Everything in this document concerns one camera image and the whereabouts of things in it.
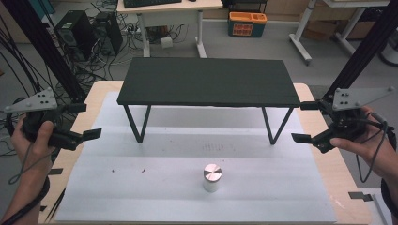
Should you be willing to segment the small black computer tower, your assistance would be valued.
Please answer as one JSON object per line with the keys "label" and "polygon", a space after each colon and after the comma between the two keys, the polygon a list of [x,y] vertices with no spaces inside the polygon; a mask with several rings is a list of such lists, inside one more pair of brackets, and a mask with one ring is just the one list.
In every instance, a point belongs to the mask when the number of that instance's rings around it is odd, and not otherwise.
{"label": "small black computer tower", "polygon": [[123,38],[113,12],[99,12],[93,21],[96,38],[100,43],[102,55],[116,55],[120,50]]}

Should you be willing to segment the person's left hand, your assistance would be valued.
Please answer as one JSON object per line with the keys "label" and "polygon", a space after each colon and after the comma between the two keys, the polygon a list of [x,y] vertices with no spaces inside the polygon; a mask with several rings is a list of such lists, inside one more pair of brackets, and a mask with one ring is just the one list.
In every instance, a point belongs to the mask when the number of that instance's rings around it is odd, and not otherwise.
{"label": "person's left hand", "polygon": [[11,135],[11,143],[25,171],[48,173],[53,166],[51,154],[54,148],[48,145],[48,141],[53,133],[54,124],[50,121],[44,122],[38,131],[36,140],[30,142],[22,132],[24,118],[25,114],[23,113]]}

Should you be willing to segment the white foam mat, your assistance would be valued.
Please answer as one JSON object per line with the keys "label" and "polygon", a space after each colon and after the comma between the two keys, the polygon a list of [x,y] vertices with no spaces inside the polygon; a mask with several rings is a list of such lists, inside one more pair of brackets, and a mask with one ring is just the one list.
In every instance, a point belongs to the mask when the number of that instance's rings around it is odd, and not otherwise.
{"label": "white foam mat", "polygon": [[[292,112],[268,108],[156,106],[136,142],[118,94],[106,95],[55,219],[58,222],[311,224],[335,222],[313,153],[293,141]],[[222,168],[215,192],[207,164]]]}

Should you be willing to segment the black keyboard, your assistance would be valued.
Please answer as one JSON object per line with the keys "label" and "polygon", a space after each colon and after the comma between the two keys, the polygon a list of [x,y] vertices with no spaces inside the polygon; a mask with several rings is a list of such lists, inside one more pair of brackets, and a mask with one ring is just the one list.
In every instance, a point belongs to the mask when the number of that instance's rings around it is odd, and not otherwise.
{"label": "black keyboard", "polygon": [[181,2],[182,0],[123,0],[125,8],[149,7]]}

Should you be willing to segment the white can with metal lid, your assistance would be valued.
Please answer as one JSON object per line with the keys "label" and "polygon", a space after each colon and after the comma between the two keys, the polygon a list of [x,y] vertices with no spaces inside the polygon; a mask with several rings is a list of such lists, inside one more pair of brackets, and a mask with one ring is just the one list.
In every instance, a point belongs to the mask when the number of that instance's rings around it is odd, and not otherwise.
{"label": "white can with metal lid", "polygon": [[222,178],[222,168],[214,163],[207,164],[203,171],[204,182],[203,187],[207,192],[215,192],[218,190],[218,182]]}

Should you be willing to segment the wooden desk with white legs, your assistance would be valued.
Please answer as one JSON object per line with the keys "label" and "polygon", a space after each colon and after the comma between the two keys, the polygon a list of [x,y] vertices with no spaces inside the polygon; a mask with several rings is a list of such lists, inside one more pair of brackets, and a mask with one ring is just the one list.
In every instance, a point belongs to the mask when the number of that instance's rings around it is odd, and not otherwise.
{"label": "wooden desk with white legs", "polygon": [[150,56],[150,44],[145,29],[153,26],[175,24],[197,24],[195,44],[200,58],[206,58],[203,44],[203,12],[222,8],[221,0],[181,0],[179,3],[125,8],[122,0],[118,0],[116,10],[121,14],[136,14],[143,38],[143,55]]}

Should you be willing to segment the cardboard boxes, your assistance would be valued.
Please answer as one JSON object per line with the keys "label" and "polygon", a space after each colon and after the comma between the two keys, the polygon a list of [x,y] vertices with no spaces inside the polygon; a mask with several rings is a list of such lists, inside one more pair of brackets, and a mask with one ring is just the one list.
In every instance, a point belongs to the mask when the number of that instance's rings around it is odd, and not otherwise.
{"label": "cardboard boxes", "polygon": [[[265,10],[272,21],[301,21],[309,4],[310,0],[268,0]],[[304,36],[325,39],[333,29],[343,38],[363,38],[374,23],[357,22],[365,9],[375,5],[372,0],[315,0]]]}

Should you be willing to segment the black metal frame post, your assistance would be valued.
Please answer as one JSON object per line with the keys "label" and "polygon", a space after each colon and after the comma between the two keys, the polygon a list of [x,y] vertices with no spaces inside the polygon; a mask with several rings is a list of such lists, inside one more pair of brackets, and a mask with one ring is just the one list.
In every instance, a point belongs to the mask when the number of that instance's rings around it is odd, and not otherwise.
{"label": "black metal frame post", "polygon": [[28,0],[0,0],[39,55],[61,83],[73,103],[84,103],[86,93],[57,50],[41,18]]}
{"label": "black metal frame post", "polygon": [[349,58],[344,68],[323,96],[332,99],[338,88],[347,89],[359,77],[378,53],[388,37],[398,27],[398,0],[390,0],[367,36]]}

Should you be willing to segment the orange and teal toolbox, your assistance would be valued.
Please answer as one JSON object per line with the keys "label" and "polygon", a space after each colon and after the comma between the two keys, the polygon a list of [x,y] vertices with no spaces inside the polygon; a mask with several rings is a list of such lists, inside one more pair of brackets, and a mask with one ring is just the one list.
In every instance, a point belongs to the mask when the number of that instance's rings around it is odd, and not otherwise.
{"label": "orange and teal toolbox", "polygon": [[230,37],[260,38],[267,21],[268,18],[264,13],[230,12],[228,35]]}

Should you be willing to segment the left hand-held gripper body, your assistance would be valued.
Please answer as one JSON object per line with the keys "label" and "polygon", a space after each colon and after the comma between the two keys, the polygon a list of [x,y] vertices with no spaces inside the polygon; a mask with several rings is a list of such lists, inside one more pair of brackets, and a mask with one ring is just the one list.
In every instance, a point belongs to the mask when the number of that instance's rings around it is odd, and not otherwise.
{"label": "left hand-held gripper body", "polygon": [[[56,101],[54,91],[51,87],[25,98],[19,102],[5,107],[7,114],[26,113],[23,120],[22,132],[26,139],[34,142],[38,136],[38,131],[45,121],[56,121],[65,111],[65,106],[59,105]],[[82,141],[82,134],[63,128],[54,127],[48,144],[56,148],[75,150]]]}

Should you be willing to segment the black thin rods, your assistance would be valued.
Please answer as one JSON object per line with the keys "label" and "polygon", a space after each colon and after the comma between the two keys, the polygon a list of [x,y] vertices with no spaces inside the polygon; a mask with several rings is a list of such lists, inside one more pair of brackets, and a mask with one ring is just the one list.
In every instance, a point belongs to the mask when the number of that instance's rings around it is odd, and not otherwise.
{"label": "black thin rods", "polygon": [[60,203],[62,202],[62,200],[63,200],[63,198],[64,198],[65,191],[66,191],[66,188],[64,188],[64,189],[62,190],[62,192],[60,193],[60,195],[59,195],[58,198],[56,199],[56,201],[55,201],[53,207],[51,208],[49,214],[47,215],[47,217],[46,217],[45,220],[44,220],[45,223],[50,222],[50,221],[53,219],[53,217],[54,217],[54,215],[55,215],[55,213],[56,213],[56,211],[57,211],[57,209],[58,209]]}

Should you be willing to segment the person's right hand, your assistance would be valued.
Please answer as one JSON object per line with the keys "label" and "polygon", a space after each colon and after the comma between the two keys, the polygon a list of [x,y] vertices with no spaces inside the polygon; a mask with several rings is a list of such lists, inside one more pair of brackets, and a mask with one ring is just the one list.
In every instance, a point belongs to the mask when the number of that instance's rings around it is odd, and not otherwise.
{"label": "person's right hand", "polygon": [[367,125],[364,133],[355,141],[332,138],[330,143],[334,147],[361,157],[381,178],[386,174],[398,177],[398,154],[393,149],[387,135],[379,127]]}

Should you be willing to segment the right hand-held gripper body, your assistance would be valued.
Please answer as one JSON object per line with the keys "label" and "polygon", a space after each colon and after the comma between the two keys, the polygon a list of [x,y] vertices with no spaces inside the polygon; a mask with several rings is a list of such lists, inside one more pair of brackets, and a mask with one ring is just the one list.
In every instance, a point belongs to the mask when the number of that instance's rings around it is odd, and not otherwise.
{"label": "right hand-held gripper body", "polygon": [[319,102],[320,110],[325,112],[331,119],[329,128],[311,138],[311,144],[322,153],[327,153],[333,148],[330,140],[332,138],[343,138],[355,141],[361,136],[368,125],[375,126],[382,131],[388,131],[386,120],[374,115],[375,122],[370,119],[362,107],[394,94],[393,86],[380,88],[337,88],[331,100]]}

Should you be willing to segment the large black computer tower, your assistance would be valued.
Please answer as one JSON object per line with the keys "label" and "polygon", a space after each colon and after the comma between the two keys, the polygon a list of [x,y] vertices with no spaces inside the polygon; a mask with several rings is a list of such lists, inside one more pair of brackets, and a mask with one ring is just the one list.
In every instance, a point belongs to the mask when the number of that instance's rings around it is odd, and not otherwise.
{"label": "large black computer tower", "polygon": [[66,44],[75,61],[83,62],[89,59],[96,40],[84,10],[69,10],[54,30]]}

